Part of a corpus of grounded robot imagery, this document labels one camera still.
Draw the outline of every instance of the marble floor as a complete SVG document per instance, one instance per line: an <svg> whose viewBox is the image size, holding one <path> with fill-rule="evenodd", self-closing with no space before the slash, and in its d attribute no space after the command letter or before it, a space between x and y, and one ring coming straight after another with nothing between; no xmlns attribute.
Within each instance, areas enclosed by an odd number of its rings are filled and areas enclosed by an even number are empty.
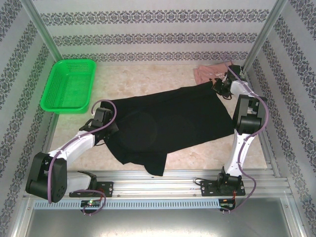
<svg viewBox="0 0 316 237"><path fill-rule="evenodd" d="M192 86L196 82L193 68L198 65L148 65L148 66L98 66L90 100L119 99L141 96ZM221 101L233 116L237 99ZM60 115L54 133L51 150L69 141L92 118L85 114ZM234 136L224 137L168 154L166 170L220 169L228 160ZM267 168L258 137L252 142L244 168ZM93 147L73 162L70 170L145 170L136 164L122 165L106 145Z"/></svg>

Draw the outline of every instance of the black cloth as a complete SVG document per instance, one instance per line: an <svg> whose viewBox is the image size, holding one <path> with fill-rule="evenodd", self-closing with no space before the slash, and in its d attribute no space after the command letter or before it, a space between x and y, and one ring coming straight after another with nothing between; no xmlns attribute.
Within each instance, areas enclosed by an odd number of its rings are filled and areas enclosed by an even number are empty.
<svg viewBox="0 0 316 237"><path fill-rule="evenodd" d="M122 164L140 164L162 176L168 153L233 134L212 83L113 100L119 131L106 142ZM101 107L113 109L109 103Z"/></svg>

